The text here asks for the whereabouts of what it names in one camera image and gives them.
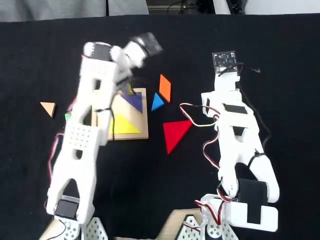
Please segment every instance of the tangram puzzle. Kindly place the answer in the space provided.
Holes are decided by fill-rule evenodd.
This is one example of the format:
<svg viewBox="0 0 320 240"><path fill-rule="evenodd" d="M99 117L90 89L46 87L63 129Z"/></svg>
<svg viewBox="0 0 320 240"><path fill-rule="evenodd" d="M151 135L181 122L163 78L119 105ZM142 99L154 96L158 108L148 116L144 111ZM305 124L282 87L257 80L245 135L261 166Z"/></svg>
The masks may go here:
<svg viewBox="0 0 320 240"><path fill-rule="evenodd" d="M147 139L148 113L145 88L134 88L135 95L119 93L112 103L114 119L110 121L108 139L112 140L113 121L115 140ZM99 114L92 106L91 125L99 126Z"/></svg>

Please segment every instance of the small blue triangle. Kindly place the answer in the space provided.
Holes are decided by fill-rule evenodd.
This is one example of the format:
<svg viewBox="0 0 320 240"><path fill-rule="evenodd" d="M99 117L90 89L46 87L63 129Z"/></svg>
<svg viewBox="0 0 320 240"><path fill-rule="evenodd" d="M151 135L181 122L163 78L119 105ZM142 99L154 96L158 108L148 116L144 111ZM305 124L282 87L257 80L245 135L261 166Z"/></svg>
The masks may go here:
<svg viewBox="0 0 320 240"><path fill-rule="evenodd" d="M162 99L159 97L159 95L157 93L155 93L154 98L153 98L151 111L154 111L154 110L160 108L164 104L165 104L164 101L162 101Z"/></svg>

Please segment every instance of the black table surface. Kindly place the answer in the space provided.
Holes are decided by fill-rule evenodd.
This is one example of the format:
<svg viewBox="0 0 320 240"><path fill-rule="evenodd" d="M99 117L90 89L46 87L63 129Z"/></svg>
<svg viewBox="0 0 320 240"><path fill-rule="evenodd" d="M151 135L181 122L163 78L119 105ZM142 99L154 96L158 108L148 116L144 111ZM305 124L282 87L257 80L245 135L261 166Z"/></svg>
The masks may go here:
<svg viewBox="0 0 320 240"><path fill-rule="evenodd" d="M320 102L320 15L119 16L0 23L0 238L37 239L51 216L44 209L47 159L64 114L77 93L86 42L124 47L153 32L164 51L134 71L147 89L149 139L109 142L97 158L95 216L110 236L155 238L174 209L215 193L217 171L201 146L212 128L191 127L166 153L163 123L185 120L179 103L201 103L213 91L212 52L236 51L241 83L273 138L266 145L280 186L275 233L234 227L241 240L311 239L316 233ZM172 82L172 101L151 112L160 74ZM55 102L51 119L40 102ZM190 110L200 123L212 119ZM261 138L266 132L261 127ZM209 149L219 159L219 145ZM252 178L241 165L239 177Z"/></svg>

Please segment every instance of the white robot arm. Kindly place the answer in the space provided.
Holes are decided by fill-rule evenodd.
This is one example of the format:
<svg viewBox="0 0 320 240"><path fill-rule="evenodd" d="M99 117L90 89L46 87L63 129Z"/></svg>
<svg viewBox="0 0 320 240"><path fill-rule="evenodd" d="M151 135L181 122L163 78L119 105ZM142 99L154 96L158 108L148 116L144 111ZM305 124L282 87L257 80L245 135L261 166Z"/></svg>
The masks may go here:
<svg viewBox="0 0 320 240"><path fill-rule="evenodd" d="M218 195L207 194L197 204L207 222L275 232L278 210L268 206L279 199L279 185L259 138L254 111L242 102L236 88L240 80L234 52L213 53L214 91L201 94L203 113L215 118L220 160ZM248 166L256 180L240 179L235 165Z"/></svg>
<svg viewBox="0 0 320 240"><path fill-rule="evenodd" d="M113 97L127 83L132 68L141 68L146 57L161 50L151 33L134 37L123 49L102 42L86 43L76 100L71 118L65 125L62 148L47 192L46 211L49 214L79 225L90 221L95 211L96 159L99 146L108 141ZM101 83L98 94L95 94L97 81ZM92 105L100 110L97 114L103 125L82 124ZM76 182L79 198L63 195L71 179Z"/></svg>

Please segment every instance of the wall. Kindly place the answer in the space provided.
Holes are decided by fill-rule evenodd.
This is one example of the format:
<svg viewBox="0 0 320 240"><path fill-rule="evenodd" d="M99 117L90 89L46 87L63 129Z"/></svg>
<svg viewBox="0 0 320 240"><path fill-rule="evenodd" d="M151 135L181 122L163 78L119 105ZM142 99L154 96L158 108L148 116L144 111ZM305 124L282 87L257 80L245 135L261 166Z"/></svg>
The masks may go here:
<svg viewBox="0 0 320 240"><path fill-rule="evenodd" d="M248 0L245 14L320 13L320 0Z"/></svg>

